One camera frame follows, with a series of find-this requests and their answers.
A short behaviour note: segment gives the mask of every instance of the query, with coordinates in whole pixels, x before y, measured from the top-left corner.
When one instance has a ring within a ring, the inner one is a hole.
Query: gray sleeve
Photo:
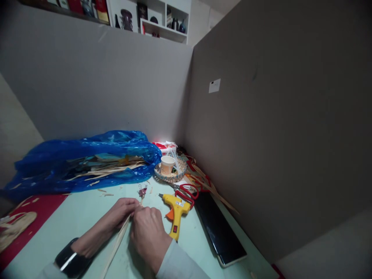
[[[67,275],[60,272],[58,267],[53,263],[48,264],[44,269],[39,273],[36,279],[68,279]]]
[[[194,262],[175,240],[172,240],[159,272],[157,279],[207,279],[207,274]]]

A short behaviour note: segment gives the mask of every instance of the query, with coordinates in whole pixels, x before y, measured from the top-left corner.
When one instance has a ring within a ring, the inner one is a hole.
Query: yellow glue gun
[[[165,203],[169,204],[174,213],[172,230],[169,234],[171,238],[178,241],[179,238],[179,226],[181,225],[181,216],[182,214],[189,213],[190,204],[188,202],[182,203],[180,198],[177,198],[168,194],[159,194],[159,196],[164,200]]]

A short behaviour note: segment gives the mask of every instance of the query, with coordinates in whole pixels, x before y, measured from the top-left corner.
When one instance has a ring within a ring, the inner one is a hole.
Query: black wristband
[[[78,238],[74,238],[55,258],[55,263],[68,278],[77,278],[92,263],[93,258],[86,258],[75,253],[71,249],[72,243]]]

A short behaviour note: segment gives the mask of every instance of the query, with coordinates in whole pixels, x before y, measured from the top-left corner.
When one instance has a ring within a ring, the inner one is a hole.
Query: cubicle wall
[[[359,3],[241,1],[194,47],[186,148],[270,262],[371,204]]]
[[[182,143],[190,46],[16,1],[3,10],[0,72],[45,140],[134,129]]]

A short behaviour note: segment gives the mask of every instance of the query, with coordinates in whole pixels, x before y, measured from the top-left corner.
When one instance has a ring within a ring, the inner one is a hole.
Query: paper cup
[[[172,173],[172,169],[176,160],[171,156],[163,156],[162,157],[162,164],[160,167],[160,173],[162,175],[170,175]]]

